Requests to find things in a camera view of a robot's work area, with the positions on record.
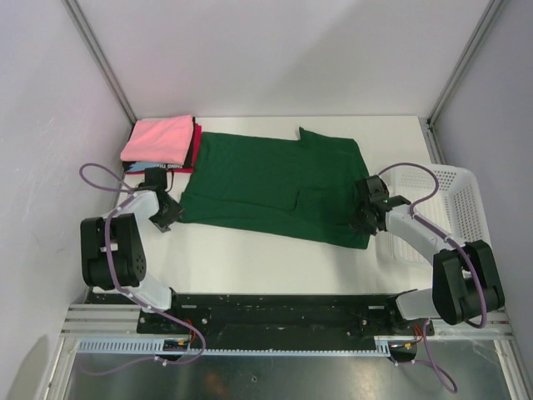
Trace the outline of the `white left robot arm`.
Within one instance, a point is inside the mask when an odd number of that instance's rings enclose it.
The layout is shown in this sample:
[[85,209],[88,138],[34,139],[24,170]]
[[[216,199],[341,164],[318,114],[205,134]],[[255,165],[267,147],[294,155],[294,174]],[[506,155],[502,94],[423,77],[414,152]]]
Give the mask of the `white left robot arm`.
[[144,172],[137,187],[122,182],[126,198],[110,212],[80,223],[83,281],[103,291],[117,291],[154,312],[155,323],[166,333],[178,331],[183,311],[172,305],[172,289],[147,270],[142,237],[151,230],[170,231],[183,208],[169,193],[167,172],[158,167]]

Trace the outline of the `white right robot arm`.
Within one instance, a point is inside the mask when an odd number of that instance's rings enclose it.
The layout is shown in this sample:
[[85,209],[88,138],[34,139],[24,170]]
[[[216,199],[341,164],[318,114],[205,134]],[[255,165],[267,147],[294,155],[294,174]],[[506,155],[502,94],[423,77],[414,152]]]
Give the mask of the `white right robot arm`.
[[418,318],[440,318],[449,325],[483,328],[488,313],[503,307],[505,296],[491,246],[454,237],[416,211],[416,202],[389,194],[377,175],[356,182],[359,202],[351,227],[356,233],[387,232],[414,248],[432,267],[431,288],[396,296],[384,323],[403,334]]

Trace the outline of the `green t shirt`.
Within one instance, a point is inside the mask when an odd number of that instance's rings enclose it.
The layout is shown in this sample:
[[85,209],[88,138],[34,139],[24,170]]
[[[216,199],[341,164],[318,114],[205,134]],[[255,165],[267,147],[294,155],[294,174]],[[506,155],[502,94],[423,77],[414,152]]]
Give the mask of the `green t shirt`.
[[296,140],[205,132],[182,192],[182,223],[367,248],[351,227],[356,182],[369,172],[357,142],[301,128]]

